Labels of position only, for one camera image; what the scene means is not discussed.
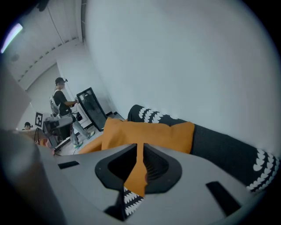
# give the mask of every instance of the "black fabric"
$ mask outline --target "black fabric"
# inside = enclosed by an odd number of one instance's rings
[[[121,221],[124,221],[127,218],[126,213],[125,213],[125,203],[124,203],[124,192],[123,191],[119,192],[119,195],[117,197],[115,204],[108,207],[104,212]]]
[[[169,115],[161,114],[159,111],[154,111],[140,105],[134,105],[128,114],[128,121],[146,122],[146,123],[163,123],[169,126],[185,123],[185,120],[172,118]]]
[[[160,114],[160,117],[157,117],[157,113],[134,105],[129,112],[128,121],[158,122],[169,126],[185,122],[168,115],[161,117]],[[252,192],[265,189],[274,179],[280,164],[280,160],[269,153],[196,124],[190,154],[214,163],[245,184]]]
[[[54,94],[54,102],[56,105],[60,105],[60,115],[65,116],[69,113],[71,113],[71,109],[69,106],[65,105],[65,102],[67,102],[65,95],[62,93],[62,91],[56,91]]]
[[[139,205],[143,202],[144,198],[124,188],[124,203],[126,217],[132,215]]]

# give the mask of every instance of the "gray plastic surface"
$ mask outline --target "gray plastic surface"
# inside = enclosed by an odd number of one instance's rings
[[[265,191],[255,195],[252,199],[250,199],[247,203],[243,205],[240,209],[238,209],[233,214],[228,217],[212,223],[212,225],[234,225],[239,224],[243,221],[243,219],[260,203],[261,199],[265,195]]]
[[[96,164],[103,158],[113,155],[130,145],[122,145],[110,150],[88,154],[62,156],[56,158],[57,163],[77,161],[80,165],[61,170],[70,183],[98,209],[104,211],[115,204],[118,196],[116,190],[107,189],[95,174]]]
[[[183,169],[180,180],[164,194],[149,194],[127,222],[142,224],[210,224],[225,218],[206,184],[219,181],[244,205],[253,195],[235,178],[211,162],[193,155],[151,145],[177,159]]]
[[[57,197],[60,206],[63,210],[66,224],[123,224],[121,221],[107,215],[99,210],[96,205],[97,202],[92,203],[91,198],[87,197],[82,190],[77,189],[72,185],[72,182],[65,176],[59,169],[58,162],[50,155],[50,151],[45,147],[40,146],[41,157],[43,158],[43,165],[48,177],[49,183],[53,189],[55,196]],[[70,161],[76,160],[77,155],[73,156]],[[61,156],[59,159],[62,162],[68,162],[68,156]],[[89,179],[95,177],[95,173],[92,174]],[[89,180],[85,181],[84,185],[89,184]]]

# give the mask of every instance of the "orange fabric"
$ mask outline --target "orange fabric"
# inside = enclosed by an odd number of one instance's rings
[[[143,164],[143,144],[159,145],[179,152],[190,153],[194,127],[191,122],[169,127],[162,123],[123,122],[108,118],[102,137],[86,145],[79,154],[92,152],[91,149],[95,151],[97,146],[100,146],[100,142],[102,142],[102,150],[137,143],[137,163],[126,180],[125,186],[130,191],[144,196],[146,168]]]
[[[39,139],[39,143],[40,143],[40,145],[42,145],[42,146],[46,146],[46,144],[47,144],[47,141],[48,141],[48,139]]]

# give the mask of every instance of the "shoe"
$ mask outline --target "shoe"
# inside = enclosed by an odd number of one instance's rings
[[[87,137],[87,139],[89,140],[91,137],[93,137],[94,134],[95,134],[95,131],[92,131],[91,133],[89,133],[89,136]]]
[[[83,142],[80,142],[78,145],[74,145],[74,149],[76,150],[76,149],[78,149],[78,148],[80,148],[80,146],[83,144]]]

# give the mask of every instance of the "ceiling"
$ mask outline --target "ceiling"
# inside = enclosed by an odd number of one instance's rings
[[[81,21],[76,18],[79,15],[81,20],[85,5],[82,0],[50,0],[44,11],[35,7],[21,18],[23,30],[4,52],[4,63],[18,82],[50,51],[76,38],[83,41]]]

